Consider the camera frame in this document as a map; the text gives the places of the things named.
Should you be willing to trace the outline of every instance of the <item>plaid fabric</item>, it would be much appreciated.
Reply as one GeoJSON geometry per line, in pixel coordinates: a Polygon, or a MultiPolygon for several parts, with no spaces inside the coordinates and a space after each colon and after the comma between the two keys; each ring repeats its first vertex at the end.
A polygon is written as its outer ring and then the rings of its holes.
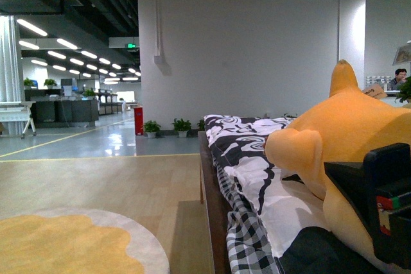
{"type": "Polygon", "coordinates": [[[234,189],[220,165],[214,160],[218,183],[232,211],[228,213],[227,249],[234,274],[280,274],[271,254],[266,231],[248,200],[234,189]]]}

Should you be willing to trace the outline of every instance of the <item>man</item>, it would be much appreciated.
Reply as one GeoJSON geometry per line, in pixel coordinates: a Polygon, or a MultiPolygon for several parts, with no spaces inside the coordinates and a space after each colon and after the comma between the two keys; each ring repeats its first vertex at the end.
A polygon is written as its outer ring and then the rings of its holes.
{"type": "Polygon", "coordinates": [[[399,90],[401,85],[406,82],[406,77],[406,69],[396,69],[396,77],[390,81],[391,90],[399,90]]]}

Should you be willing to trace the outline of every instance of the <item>plush toy ear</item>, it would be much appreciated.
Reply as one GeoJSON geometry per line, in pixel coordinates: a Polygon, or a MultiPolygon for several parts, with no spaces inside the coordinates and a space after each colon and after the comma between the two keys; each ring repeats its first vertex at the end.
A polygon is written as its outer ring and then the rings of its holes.
{"type": "Polygon", "coordinates": [[[324,199],[322,139],[318,131],[285,128],[272,132],[265,146],[267,159],[278,168],[295,171],[308,189],[324,199]]]}

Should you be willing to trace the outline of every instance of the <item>gray floor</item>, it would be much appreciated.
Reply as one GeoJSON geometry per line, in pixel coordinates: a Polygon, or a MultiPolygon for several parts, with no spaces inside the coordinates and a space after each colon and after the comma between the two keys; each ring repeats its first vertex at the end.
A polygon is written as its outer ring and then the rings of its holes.
{"type": "Polygon", "coordinates": [[[0,137],[0,161],[198,153],[197,137],[148,139],[134,133],[134,115],[100,116],[92,128],[38,128],[24,139],[0,137]]]}

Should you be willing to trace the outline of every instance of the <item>planter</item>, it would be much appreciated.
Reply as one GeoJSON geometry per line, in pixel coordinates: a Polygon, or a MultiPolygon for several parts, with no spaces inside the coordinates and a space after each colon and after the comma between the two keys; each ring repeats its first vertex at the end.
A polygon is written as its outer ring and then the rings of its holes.
{"type": "Polygon", "coordinates": [[[186,138],[186,137],[187,137],[187,132],[188,132],[188,131],[178,131],[179,137],[180,137],[180,138],[186,138]]]}
{"type": "Polygon", "coordinates": [[[146,132],[146,133],[147,133],[147,137],[148,137],[149,139],[155,138],[156,132],[146,132]]]}

